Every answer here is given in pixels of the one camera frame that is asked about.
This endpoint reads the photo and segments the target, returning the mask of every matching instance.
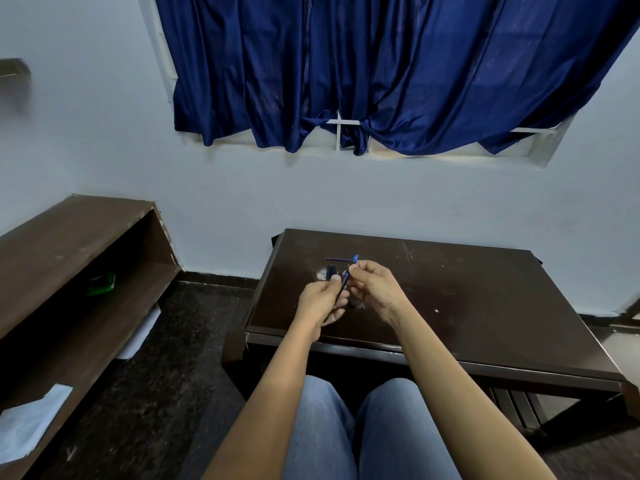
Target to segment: green object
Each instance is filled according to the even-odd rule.
[[[101,274],[100,276],[91,278],[89,281],[89,290],[86,292],[87,296],[105,294],[112,291],[115,287],[116,274],[113,271],[109,271],[106,274]]]

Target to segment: dark brown table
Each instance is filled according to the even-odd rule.
[[[242,330],[225,342],[223,365],[244,395],[264,369],[259,361],[251,365],[252,352],[280,343],[300,292],[326,267],[324,258],[356,253],[393,272],[476,380],[567,397],[622,392],[630,411],[637,404],[637,388],[530,251],[297,229],[278,237]],[[347,264],[337,265],[341,270]],[[393,330],[368,308],[348,308],[340,321],[324,327],[312,350],[406,364]]]

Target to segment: white window frame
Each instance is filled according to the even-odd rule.
[[[151,42],[156,53],[156,58],[162,72],[164,86],[167,91],[169,103],[173,104],[173,90],[178,80],[178,74],[175,71],[175,65],[171,58],[171,52],[164,36],[164,30],[160,21],[160,15],[156,5],[156,0],[139,0],[140,7],[145,17],[145,23],[149,31]],[[496,155],[487,152],[479,143],[472,143],[460,148],[455,148],[445,153],[437,155],[423,155],[418,157],[408,157],[401,153],[390,150],[380,144],[373,138],[369,138],[367,142],[367,154],[359,158],[361,159],[398,159],[398,158],[438,158],[438,159],[455,159],[456,161],[493,161],[493,162],[517,162],[519,164],[533,164],[537,167],[544,168],[548,165],[549,160],[555,153],[558,145],[562,141],[564,134],[569,128],[573,116],[567,118],[562,123],[553,128],[514,128],[512,133],[530,133],[529,137],[523,138],[519,142],[511,145],[507,149]],[[335,151],[342,152],[350,150],[350,148],[340,147],[340,134],[342,126],[360,126],[357,120],[343,120],[340,112],[337,113],[335,119],[326,122],[329,125],[336,125],[335,135]],[[305,148],[320,147],[327,148],[333,136],[331,133],[317,127],[306,138],[300,151]],[[200,135],[192,135],[191,140],[197,144],[202,144]],[[243,131],[235,135],[217,139],[214,142],[215,147],[226,145],[245,145],[257,148],[255,139],[251,130]]]

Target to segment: person's left hand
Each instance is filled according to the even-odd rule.
[[[348,303],[349,292],[343,290],[336,303],[335,297],[340,291],[340,276],[334,274],[329,281],[309,283],[298,300],[298,311],[291,323],[290,330],[308,333],[310,343],[320,338],[320,328],[338,320],[344,313],[343,306]]]

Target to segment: blue curtain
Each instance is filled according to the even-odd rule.
[[[640,0],[156,1],[176,130],[290,152],[340,110],[356,154],[497,153],[586,104],[640,20]]]

